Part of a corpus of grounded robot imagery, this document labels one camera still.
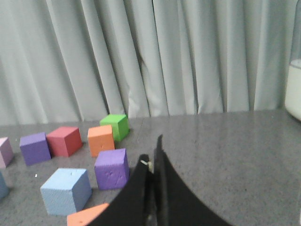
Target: white curtain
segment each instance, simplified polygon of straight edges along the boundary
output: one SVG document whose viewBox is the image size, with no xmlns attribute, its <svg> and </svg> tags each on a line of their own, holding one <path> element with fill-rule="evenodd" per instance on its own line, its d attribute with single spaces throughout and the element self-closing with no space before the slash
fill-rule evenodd
<svg viewBox="0 0 301 226">
<path fill-rule="evenodd" d="M 297 0 L 1 0 L 0 125 L 283 106 Z"/>
</svg>

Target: gray floor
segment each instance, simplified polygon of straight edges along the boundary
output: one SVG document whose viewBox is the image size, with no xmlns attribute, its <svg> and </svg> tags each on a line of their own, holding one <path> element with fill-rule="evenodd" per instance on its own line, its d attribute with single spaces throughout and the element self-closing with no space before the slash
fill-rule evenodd
<svg viewBox="0 0 301 226">
<path fill-rule="evenodd" d="M 20 137 L 49 133 L 60 125 L 79 126 L 84 146 L 70 158 L 26 167 Z M 59 167 L 88 169 L 93 194 L 86 208 L 110 202 L 118 194 L 119 190 L 97 190 L 95 159 L 87 144 L 88 128 L 97 125 L 0 127 L 0 137 L 8 136 L 15 152 L 13 162 L 1 170 L 10 188 L 0 201 L 1 226 L 66 225 L 66 217 L 47 215 L 40 194 L 40 186 Z M 141 153 L 153 158 L 156 139 L 163 134 L 163 147 L 182 179 L 231 224 L 300 225 L 301 123 L 284 110 L 135 119 L 130 125 L 130 134 L 116 144 L 127 148 L 130 167 Z"/>
</svg>

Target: blue cube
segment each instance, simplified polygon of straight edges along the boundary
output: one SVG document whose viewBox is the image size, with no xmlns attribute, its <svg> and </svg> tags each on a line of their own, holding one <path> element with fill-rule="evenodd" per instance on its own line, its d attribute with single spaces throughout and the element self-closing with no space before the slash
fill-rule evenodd
<svg viewBox="0 0 301 226">
<path fill-rule="evenodd" d="M 0 199 L 8 194 L 8 187 L 5 184 L 4 178 L 0 172 Z"/>
<path fill-rule="evenodd" d="M 67 216 L 80 211 L 92 194 L 86 169 L 58 168 L 41 186 L 47 213 Z"/>
</svg>

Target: cube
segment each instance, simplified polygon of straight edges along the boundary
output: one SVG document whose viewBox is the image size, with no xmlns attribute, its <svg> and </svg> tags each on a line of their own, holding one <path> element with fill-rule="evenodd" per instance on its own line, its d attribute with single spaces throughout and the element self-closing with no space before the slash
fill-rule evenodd
<svg viewBox="0 0 301 226">
<path fill-rule="evenodd" d="M 112 126 L 89 128 L 88 142 L 92 157 L 97 157 L 100 151 L 115 149 Z"/>
<path fill-rule="evenodd" d="M 8 137 L 0 138 L 0 168 L 6 168 L 14 157 Z"/>
<path fill-rule="evenodd" d="M 0 199 L 8 194 L 8 187 L 5 184 L 4 178 L 0 172 Z"/>
<path fill-rule="evenodd" d="M 94 170 L 99 190 L 122 188 L 129 177 L 126 149 L 100 152 Z"/>
<path fill-rule="evenodd" d="M 21 137 L 20 149 L 27 166 L 51 159 L 45 132 Z"/>
<path fill-rule="evenodd" d="M 98 217 L 107 207 L 108 203 L 91 207 L 67 216 L 67 226 L 86 226 Z"/>
<path fill-rule="evenodd" d="M 113 127 L 113 137 L 116 141 L 121 141 L 128 134 L 128 120 L 125 114 L 109 114 L 100 120 L 99 124 L 111 125 Z"/>
<path fill-rule="evenodd" d="M 67 216 L 80 211 L 92 194 L 86 169 L 58 168 L 41 186 L 50 215 Z"/>
<path fill-rule="evenodd" d="M 60 127 L 46 139 L 52 156 L 69 157 L 83 146 L 78 127 Z"/>
</svg>

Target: lavender cube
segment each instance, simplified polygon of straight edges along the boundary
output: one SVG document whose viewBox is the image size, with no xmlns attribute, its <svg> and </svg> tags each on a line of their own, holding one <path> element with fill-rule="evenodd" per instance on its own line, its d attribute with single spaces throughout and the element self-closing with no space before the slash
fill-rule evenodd
<svg viewBox="0 0 301 226">
<path fill-rule="evenodd" d="M 129 177 L 126 149 L 101 151 L 94 170 L 99 190 L 122 188 Z"/>
<path fill-rule="evenodd" d="M 44 132 L 21 137 L 20 149 L 27 166 L 51 159 Z"/>
<path fill-rule="evenodd" d="M 14 157 L 8 137 L 0 138 L 0 168 L 6 168 Z"/>
</svg>

